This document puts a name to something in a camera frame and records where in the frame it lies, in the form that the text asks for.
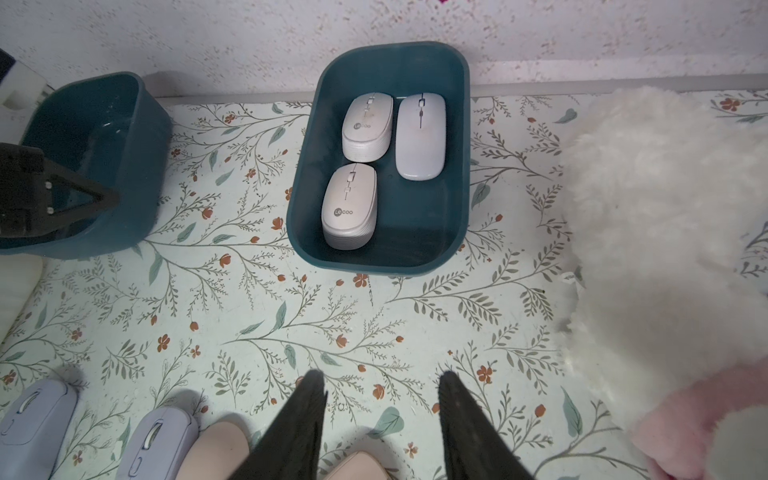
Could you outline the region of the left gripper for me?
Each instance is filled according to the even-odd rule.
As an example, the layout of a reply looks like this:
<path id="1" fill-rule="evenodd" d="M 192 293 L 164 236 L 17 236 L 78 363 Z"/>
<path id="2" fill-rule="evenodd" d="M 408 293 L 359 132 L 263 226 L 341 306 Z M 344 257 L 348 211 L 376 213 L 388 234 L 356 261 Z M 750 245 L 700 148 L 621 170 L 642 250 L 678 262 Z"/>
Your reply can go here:
<path id="1" fill-rule="evenodd" d="M 98 217 L 119 205 L 119 193 L 59 164 L 45 164 L 42 151 L 1 144 L 1 236 L 38 235 Z"/>

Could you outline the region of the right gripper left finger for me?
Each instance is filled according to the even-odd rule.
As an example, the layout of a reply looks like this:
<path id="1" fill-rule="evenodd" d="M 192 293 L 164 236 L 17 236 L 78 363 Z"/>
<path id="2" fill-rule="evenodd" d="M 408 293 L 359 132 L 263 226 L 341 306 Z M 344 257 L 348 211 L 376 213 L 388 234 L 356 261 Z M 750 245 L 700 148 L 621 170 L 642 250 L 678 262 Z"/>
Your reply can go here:
<path id="1" fill-rule="evenodd" d="M 310 370 L 232 479 L 315 479 L 327 393 L 324 375 Z"/>

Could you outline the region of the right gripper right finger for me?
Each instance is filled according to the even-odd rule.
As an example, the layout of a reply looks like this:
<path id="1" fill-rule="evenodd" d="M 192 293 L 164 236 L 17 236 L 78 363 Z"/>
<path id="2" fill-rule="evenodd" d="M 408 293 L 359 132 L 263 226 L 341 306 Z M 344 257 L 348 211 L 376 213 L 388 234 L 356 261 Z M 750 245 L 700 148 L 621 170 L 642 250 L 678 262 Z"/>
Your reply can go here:
<path id="1" fill-rule="evenodd" d="M 533 480 L 453 371 L 439 381 L 447 479 Z"/>

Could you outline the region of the white mouse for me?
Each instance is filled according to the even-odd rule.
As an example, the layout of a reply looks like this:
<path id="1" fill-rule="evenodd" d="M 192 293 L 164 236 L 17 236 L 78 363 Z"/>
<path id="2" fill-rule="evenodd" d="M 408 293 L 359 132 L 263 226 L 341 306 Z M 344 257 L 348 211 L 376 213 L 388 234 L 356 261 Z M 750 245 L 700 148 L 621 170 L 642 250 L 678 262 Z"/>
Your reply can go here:
<path id="1" fill-rule="evenodd" d="M 365 246 L 376 227 L 377 201 L 374 168 L 364 163 L 338 168 L 328 183 L 321 210 L 326 243 L 341 251 Z"/>
<path id="2" fill-rule="evenodd" d="M 446 104 L 435 93 L 406 97 L 399 105 L 395 139 L 395 164 L 410 181 L 436 178 L 446 157 Z"/>
<path id="3" fill-rule="evenodd" d="M 342 152 L 359 163 L 374 162 L 387 152 L 392 134 L 394 99 L 382 92 L 358 96 L 342 125 Z"/>

